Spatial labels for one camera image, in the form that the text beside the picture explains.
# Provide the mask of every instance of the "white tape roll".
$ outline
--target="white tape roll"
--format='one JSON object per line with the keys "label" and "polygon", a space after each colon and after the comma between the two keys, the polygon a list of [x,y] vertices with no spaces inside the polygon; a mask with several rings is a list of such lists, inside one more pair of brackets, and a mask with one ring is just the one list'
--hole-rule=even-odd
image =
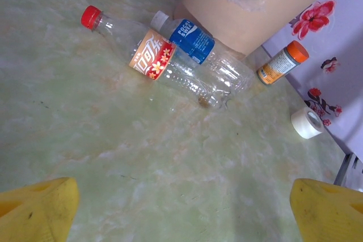
{"label": "white tape roll", "polygon": [[300,111],[292,114],[291,123],[297,133],[305,139],[324,132],[324,126],[320,117],[308,107],[302,108]]}

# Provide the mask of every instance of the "white bottle cap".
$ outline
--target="white bottle cap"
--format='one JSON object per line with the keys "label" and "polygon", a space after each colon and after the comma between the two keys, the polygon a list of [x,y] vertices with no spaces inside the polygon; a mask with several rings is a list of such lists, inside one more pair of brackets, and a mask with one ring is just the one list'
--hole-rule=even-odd
{"label": "white bottle cap", "polygon": [[161,27],[164,25],[165,21],[169,18],[168,15],[166,15],[165,13],[163,13],[162,11],[158,11],[155,15],[154,18],[151,20],[151,27],[156,30],[156,31],[160,31]]}

